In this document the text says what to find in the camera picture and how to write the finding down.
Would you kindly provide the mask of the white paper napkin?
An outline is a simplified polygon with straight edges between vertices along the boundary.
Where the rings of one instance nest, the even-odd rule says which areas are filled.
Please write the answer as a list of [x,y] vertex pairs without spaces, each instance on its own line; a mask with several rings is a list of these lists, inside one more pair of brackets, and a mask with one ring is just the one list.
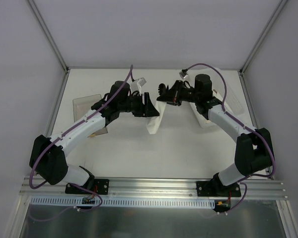
[[149,134],[156,134],[157,133],[157,131],[160,127],[162,118],[163,118],[163,114],[164,114],[164,111],[165,111],[165,108],[166,108],[166,103],[156,101],[156,104],[155,104],[154,107],[159,112],[159,116],[152,117],[148,120],[146,128],[147,128]]

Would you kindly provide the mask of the black metal spoon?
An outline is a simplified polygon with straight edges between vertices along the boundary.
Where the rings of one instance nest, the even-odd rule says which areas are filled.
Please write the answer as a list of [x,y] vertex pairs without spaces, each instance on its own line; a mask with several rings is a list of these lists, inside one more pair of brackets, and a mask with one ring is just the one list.
[[162,95],[162,94],[166,93],[168,90],[169,90],[169,86],[168,85],[166,86],[163,83],[159,84],[159,86],[158,86],[158,93],[159,93],[159,95]]

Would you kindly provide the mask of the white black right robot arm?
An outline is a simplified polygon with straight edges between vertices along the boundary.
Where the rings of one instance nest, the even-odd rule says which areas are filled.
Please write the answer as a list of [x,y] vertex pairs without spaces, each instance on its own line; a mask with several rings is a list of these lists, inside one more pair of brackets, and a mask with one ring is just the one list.
[[160,84],[158,93],[157,100],[169,105],[194,103],[200,115],[219,126],[236,143],[233,164],[216,173],[202,186],[201,190],[205,193],[227,196],[238,182],[250,176],[258,176],[259,171],[275,166],[269,131],[265,128],[248,127],[226,110],[224,101],[213,95],[212,82],[208,75],[198,74],[194,86],[182,80],[175,81],[172,87]]

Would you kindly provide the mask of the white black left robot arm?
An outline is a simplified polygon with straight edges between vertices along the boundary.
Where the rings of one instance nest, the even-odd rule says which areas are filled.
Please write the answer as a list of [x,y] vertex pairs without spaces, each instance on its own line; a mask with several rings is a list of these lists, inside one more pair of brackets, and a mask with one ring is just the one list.
[[89,193],[94,187],[94,175],[82,166],[67,163],[67,156],[94,132],[108,126],[120,113],[131,113],[139,118],[159,116],[152,104],[149,93],[132,92],[125,81],[116,81],[102,99],[63,132],[34,140],[29,161],[31,173],[40,175],[46,183],[56,185],[66,182],[76,184],[82,193]]

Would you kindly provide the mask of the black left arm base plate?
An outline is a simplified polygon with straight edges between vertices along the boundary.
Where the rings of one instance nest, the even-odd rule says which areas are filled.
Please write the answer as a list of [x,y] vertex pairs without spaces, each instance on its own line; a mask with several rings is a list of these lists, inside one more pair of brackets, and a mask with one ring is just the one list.
[[91,195],[89,191],[96,192],[99,195],[107,195],[109,189],[109,179],[102,179],[102,178],[93,178],[89,179],[84,185],[81,187],[86,189],[81,190],[80,188],[73,186],[72,184],[68,183],[66,185],[65,194],[88,194]]

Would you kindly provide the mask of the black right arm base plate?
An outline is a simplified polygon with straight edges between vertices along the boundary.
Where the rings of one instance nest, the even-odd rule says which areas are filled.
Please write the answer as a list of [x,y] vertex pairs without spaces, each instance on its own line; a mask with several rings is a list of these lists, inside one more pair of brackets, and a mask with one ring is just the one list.
[[196,191],[198,197],[241,197],[240,186],[233,183],[223,186],[216,181],[197,181]]

